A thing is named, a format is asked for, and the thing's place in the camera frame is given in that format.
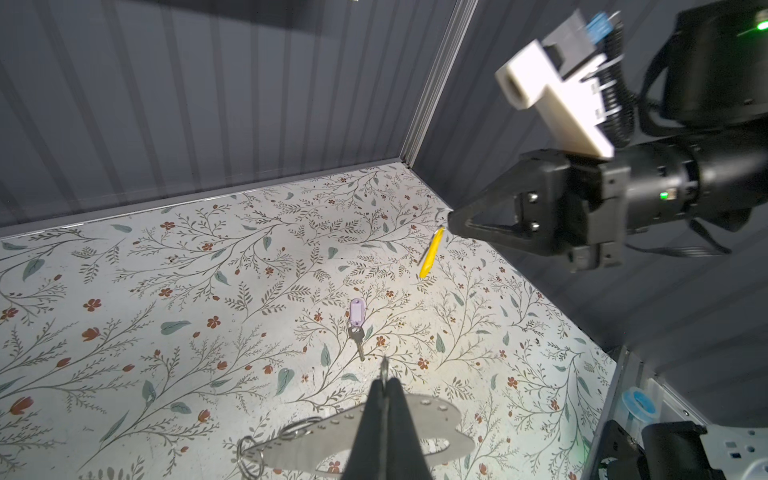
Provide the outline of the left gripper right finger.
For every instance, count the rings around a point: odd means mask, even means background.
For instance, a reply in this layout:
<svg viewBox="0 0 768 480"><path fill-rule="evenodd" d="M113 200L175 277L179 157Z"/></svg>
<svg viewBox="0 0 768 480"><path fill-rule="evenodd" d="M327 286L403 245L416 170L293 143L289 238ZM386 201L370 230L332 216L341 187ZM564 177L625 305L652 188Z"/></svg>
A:
<svg viewBox="0 0 768 480"><path fill-rule="evenodd" d="M383 478L432 480L421 450L401 382L385 383L383 410Z"/></svg>

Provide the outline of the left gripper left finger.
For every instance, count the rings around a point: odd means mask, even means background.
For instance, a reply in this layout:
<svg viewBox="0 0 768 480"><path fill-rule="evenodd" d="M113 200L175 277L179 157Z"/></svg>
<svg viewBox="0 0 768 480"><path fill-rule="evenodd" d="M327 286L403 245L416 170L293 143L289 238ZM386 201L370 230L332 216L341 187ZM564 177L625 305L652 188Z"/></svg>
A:
<svg viewBox="0 0 768 480"><path fill-rule="evenodd" d="M386 394L375 380L369 390L362 418L342 475L348 479L386 478Z"/></svg>

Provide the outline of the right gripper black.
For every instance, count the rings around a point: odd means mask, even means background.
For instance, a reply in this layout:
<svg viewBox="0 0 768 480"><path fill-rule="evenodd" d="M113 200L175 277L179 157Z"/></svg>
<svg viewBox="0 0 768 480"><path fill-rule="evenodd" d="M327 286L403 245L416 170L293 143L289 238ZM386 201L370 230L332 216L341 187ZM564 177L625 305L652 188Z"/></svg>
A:
<svg viewBox="0 0 768 480"><path fill-rule="evenodd" d="M624 260L631 168L605 161L537 150L447 216L448 230L542 257L562 257L574 272L618 267ZM475 218L509 206L513 225L480 224Z"/></svg>

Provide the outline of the yellow key tag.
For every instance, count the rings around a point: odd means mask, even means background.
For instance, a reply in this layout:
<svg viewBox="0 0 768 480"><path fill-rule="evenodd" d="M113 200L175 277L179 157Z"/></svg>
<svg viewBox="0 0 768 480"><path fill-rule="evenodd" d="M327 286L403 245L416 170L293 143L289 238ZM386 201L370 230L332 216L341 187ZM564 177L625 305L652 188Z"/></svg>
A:
<svg viewBox="0 0 768 480"><path fill-rule="evenodd" d="M438 256L438 251L439 251L444 234L445 234L444 227L440 227L434 232L430 240L430 243L426 249L426 252L423 255L423 259L421 261L421 266L418 272L418 278L420 280L426 279L431 273L434 263Z"/></svg>

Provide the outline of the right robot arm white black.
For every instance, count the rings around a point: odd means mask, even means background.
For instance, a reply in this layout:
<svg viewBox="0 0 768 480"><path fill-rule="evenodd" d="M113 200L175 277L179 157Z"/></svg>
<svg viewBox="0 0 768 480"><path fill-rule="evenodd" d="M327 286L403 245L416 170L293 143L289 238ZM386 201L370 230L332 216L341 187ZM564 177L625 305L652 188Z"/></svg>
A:
<svg viewBox="0 0 768 480"><path fill-rule="evenodd" d="M509 103L556 139L448 215L457 236L563 257L571 317L645 361L706 419L767 425L767 5L680 12L643 91L621 70L621 30L580 17L496 74ZM665 82L660 103L646 91ZM635 275L592 280L629 265Z"/></svg>

